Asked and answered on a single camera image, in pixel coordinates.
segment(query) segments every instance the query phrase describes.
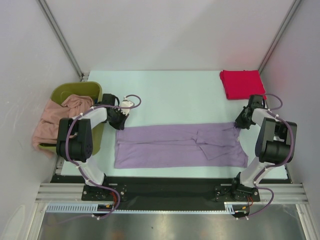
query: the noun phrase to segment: olive green laundry bin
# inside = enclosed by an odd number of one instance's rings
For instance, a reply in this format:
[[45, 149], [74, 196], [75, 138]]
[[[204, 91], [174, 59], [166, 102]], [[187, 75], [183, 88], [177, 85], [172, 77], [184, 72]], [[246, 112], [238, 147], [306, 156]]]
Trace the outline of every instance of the olive green laundry bin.
[[[57, 104], [62, 104], [72, 94], [78, 96], [89, 96], [94, 102], [102, 100], [102, 89], [99, 83], [94, 81], [85, 82], [71, 82], [58, 86], [51, 95], [51, 100]], [[100, 123], [92, 129], [93, 150], [92, 155], [95, 155], [100, 150], [102, 133], [104, 131], [104, 124]], [[40, 149], [49, 150], [56, 153], [55, 144], [40, 143]]]

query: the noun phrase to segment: pink towel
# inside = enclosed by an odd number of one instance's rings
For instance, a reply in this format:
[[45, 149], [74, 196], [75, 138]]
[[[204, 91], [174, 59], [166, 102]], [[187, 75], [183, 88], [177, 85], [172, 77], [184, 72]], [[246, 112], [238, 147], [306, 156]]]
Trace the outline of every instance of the pink towel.
[[33, 147], [43, 152], [48, 158], [52, 158], [53, 152], [40, 149], [39, 144], [56, 144], [58, 138], [59, 121], [62, 118], [72, 118], [84, 113], [94, 101], [89, 96], [70, 95], [61, 105], [51, 99], [44, 107], [40, 122], [34, 130], [32, 137]]

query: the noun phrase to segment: folded cloth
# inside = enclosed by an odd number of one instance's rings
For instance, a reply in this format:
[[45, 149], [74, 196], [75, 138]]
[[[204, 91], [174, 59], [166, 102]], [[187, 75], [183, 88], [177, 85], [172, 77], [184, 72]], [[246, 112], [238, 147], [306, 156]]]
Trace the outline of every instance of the folded cloth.
[[259, 71], [226, 71], [220, 72], [226, 98], [229, 100], [249, 99], [250, 95], [265, 94]]
[[39, 144], [56, 144], [58, 138], [59, 122], [62, 118], [72, 118], [84, 113], [94, 101], [89, 96], [70, 95], [61, 105], [51, 99], [46, 103], [41, 115], [40, 122], [34, 130], [32, 136], [32, 145], [39, 151], [43, 152], [48, 158], [52, 158], [53, 152], [40, 149]]
[[127, 127], [116, 133], [117, 169], [247, 167], [233, 122]]

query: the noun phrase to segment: metal floor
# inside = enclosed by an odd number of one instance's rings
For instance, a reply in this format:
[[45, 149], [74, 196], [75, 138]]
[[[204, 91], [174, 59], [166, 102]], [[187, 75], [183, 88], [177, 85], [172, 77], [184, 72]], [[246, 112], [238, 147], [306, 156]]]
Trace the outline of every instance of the metal floor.
[[[259, 206], [251, 207], [255, 212]], [[296, 206], [271, 205], [249, 220], [216, 214], [112, 214], [67, 223], [72, 213], [46, 213], [38, 240], [305, 240]]]

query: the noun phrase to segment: lavender towel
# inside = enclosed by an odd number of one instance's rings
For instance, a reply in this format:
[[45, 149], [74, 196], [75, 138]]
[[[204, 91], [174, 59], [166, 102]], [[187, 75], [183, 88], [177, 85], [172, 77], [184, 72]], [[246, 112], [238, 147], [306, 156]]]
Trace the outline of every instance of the lavender towel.
[[128, 127], [116, 132], [116, 169], [232, 166], [248, 156], [233, 122]]

